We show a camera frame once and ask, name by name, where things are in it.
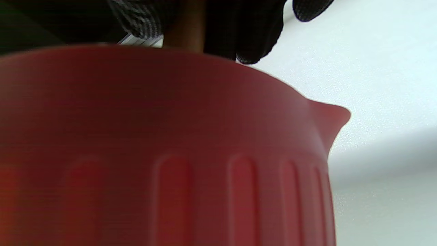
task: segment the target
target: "pouring spout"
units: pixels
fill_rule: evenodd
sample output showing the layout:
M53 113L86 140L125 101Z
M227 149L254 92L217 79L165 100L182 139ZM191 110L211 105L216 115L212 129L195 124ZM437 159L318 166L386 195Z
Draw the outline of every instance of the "pouring spout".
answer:
M344 107L321 102L310 101L314 123L319 130L325 151L331 150L337 134L349 121L350 111Z

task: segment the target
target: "gloved hand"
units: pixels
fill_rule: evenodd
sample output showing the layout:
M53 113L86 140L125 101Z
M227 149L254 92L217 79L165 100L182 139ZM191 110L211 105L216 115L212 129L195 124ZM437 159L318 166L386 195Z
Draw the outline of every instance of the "gloved hand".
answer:
M157 39L174 22L181 0L108 0L125 31L137 38ZM257 63L276 44L284 26L287 0L205 0L204 52ZM319 16L333 0L293 0L300 21Z

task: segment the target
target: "red silicone cup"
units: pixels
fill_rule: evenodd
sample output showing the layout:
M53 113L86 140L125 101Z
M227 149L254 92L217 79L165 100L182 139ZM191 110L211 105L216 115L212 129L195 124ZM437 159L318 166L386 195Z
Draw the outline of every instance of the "red silicone cup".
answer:
M139 47L7 56L0 78L0 245L335 245L344 108Z

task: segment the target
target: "white surface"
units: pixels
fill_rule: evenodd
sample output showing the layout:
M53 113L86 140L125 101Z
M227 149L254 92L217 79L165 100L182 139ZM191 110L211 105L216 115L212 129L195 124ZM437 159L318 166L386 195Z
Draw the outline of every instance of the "white surface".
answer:
M255 67L352 112L335 155L437 127L436 23L434 0L335 0L312 22L287 22Z
M334 193L337 246L437 245L437 170Z
M338 246L437 246L437 1L334 0L255 67L352 112L329 160Z

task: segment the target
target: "checkered fabric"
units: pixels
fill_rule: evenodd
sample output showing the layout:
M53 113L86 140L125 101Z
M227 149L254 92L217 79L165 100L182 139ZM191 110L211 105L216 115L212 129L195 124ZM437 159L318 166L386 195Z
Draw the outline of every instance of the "checkered fabric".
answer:
M107 0L126 32L157 39L174 22L181 0ZM287 0L205 0L205 53L244 64L257 63L276 44ZM333 0L293 0L300 21L310 21Z

